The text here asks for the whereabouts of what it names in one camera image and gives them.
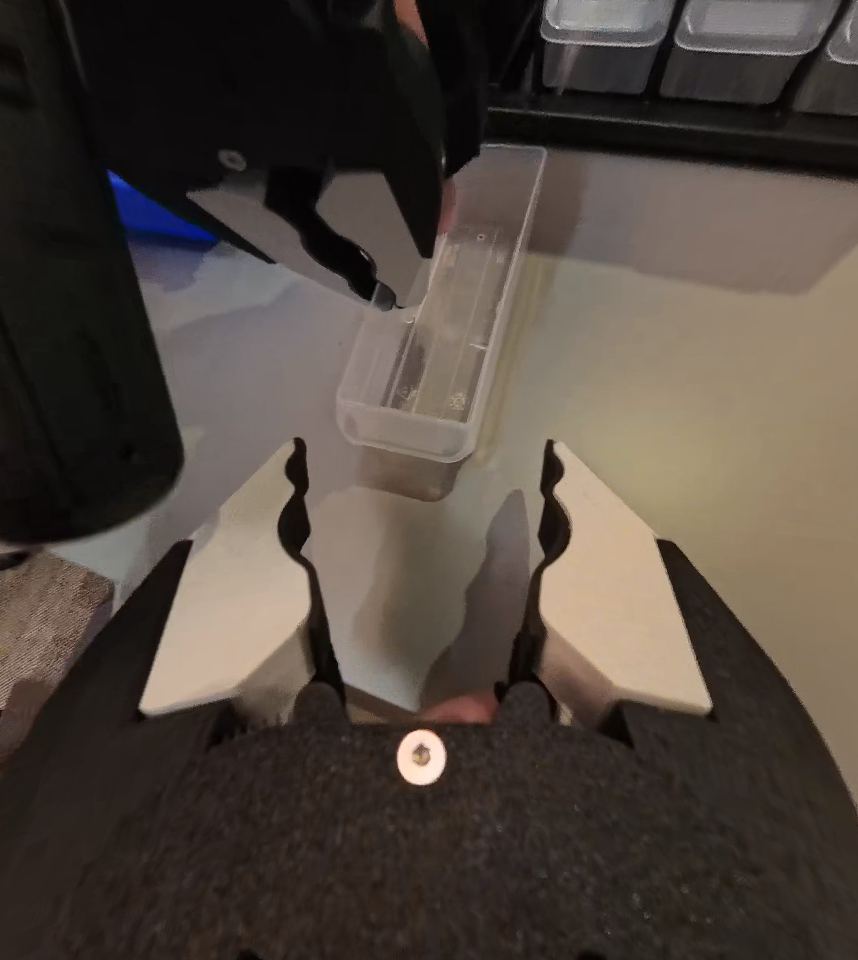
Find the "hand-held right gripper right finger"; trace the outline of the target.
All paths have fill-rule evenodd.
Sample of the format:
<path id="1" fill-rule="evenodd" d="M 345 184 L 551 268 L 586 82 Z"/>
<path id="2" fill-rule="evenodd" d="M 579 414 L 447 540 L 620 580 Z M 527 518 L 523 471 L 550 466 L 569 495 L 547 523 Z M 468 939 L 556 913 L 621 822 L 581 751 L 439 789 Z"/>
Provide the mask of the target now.
<path id="1" fill-rule="evenodd" d="M 626 704 L 707 719 L 713 703 L 656 535 L 567 445 L 540 476 L 542 559 L 531 575 L 506 689 L 531 682 L 577 724 Z"/>

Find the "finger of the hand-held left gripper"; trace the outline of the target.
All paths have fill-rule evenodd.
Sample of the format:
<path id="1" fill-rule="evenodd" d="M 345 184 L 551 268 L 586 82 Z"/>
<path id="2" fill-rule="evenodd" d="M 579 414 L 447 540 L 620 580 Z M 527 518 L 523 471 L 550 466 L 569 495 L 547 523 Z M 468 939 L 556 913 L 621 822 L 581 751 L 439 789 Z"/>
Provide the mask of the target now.
<path id="1" fill-rule="evenodd" d="M 444 206 L 441 153 L 423 142 L 391 142 L 383 173 L 418 252 L 432 259 Z"/>
<path id="2" fill-rule="evenodd" d="M 399 307 L 396 295 L 378 280 L 374 262 L 360 246 L 299 203 L 293 209 L 293 224 L 267 204 L 267 194 L 267 174 L 248 172 L 229 174 L 218 186 L 189 192 L 187 199 L 254 256 L 356 304 L 380 311 Z"/>

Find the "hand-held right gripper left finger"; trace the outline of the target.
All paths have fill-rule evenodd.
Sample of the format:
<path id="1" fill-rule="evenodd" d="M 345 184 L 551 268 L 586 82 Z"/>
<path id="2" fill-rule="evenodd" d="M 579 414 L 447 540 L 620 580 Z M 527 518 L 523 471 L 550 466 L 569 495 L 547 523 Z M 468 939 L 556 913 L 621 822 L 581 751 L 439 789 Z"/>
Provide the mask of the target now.
<path id="1" fill-rule="evenodd" d="M 282 724 L 312 681 L 345 703 L 313 564 L 302 438 L 284 443 L 191 547 L 139 704 L 146 717 L 229 703 Z"/>

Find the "blue plastic bin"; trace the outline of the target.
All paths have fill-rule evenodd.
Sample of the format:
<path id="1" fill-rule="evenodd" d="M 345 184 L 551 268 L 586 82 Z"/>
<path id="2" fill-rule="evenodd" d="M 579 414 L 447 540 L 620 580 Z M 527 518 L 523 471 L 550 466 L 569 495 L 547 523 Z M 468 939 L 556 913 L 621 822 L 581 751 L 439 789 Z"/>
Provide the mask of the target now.
<path id="1" fill-rule="evenodd" d="M 206 249 L 218 243 L 215 236 L 171 213 L 114 173 L 108 173 L 108 179 L 127 236 Z"/>

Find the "black drawer cabinet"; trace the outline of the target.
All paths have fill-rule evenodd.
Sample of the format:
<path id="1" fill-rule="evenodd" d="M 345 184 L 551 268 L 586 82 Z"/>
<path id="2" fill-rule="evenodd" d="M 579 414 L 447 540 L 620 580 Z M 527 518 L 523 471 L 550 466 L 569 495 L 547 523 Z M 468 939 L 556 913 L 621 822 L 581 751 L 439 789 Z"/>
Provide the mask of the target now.
<path id="1" fill-rule="evenodd" d="M 511 60 L 489 87 L 489 140 L 858 179 L 858 115 L 811 113 L 796 104 L 817 71 L 827 38 L 803 57 L 772 104 L 751 106 L 663 97 L 669 36 L 640 94 L 546 88 L 541 79 L 546 42 L 536 18 L 532 8 Z"/>

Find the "set of clear cabinet drawers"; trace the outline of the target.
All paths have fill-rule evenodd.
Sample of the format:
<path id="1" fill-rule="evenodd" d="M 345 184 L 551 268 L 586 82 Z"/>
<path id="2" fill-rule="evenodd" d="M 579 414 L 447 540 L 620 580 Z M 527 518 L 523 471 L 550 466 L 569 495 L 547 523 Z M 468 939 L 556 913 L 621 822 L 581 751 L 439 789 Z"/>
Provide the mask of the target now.
<path id="1" fill-rule="evenodd" d="M 692 1 L 664 98 L 858 118 L 858 1 Z"/>

